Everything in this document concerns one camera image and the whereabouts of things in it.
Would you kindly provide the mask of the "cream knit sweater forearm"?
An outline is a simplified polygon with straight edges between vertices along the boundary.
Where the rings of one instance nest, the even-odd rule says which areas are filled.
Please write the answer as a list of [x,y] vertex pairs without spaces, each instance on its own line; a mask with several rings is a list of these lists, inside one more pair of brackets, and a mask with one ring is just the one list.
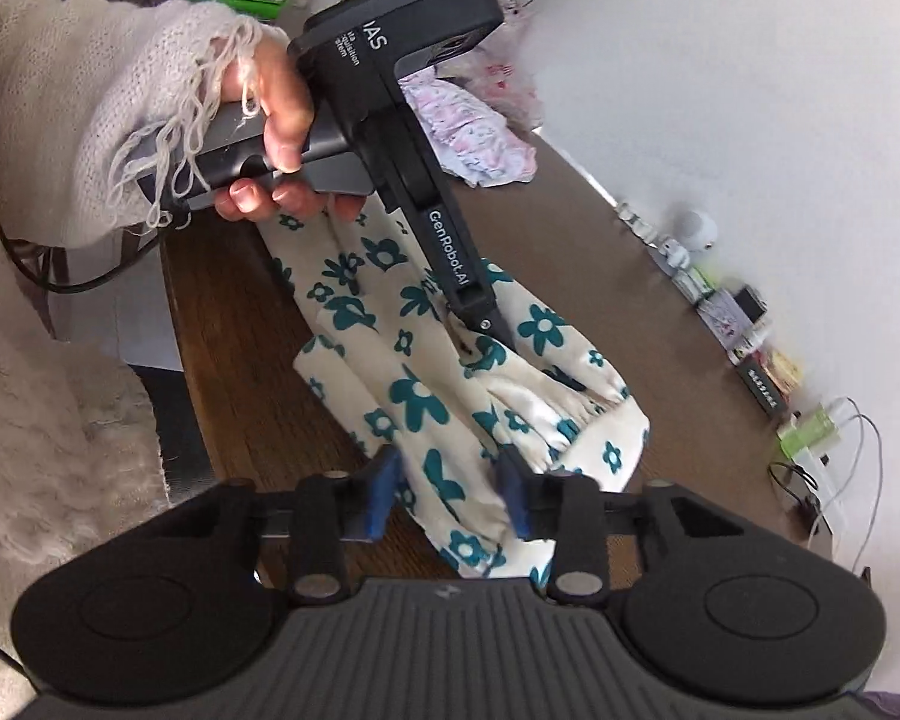
[[175,197],[208,188],[196,158],[224,75],[238,71],[256,114],[253,52],[273,32],[219,2],[0,0],[0,232],[82,247],[157,226],[139,179]]

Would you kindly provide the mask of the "person left hand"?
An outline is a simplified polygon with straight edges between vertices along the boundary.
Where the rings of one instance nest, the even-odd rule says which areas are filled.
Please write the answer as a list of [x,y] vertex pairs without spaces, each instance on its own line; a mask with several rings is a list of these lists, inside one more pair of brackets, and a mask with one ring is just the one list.
[[256,44],[253,59],[232,64],[222,76],[221,101],[235,103],[244,93],[265,117],[263,143],[269,160],[283,178],[273,187],[238,179],[226,190],[217,190],[214,208],[227,221],[265,221],[278,213],[305,221],[318,211],[333,211],[343,221],[356,221],[364,197],[317,193],[297,177],[304,146],[313,122],[307,87],[287,54],[286,44],[267,32]]

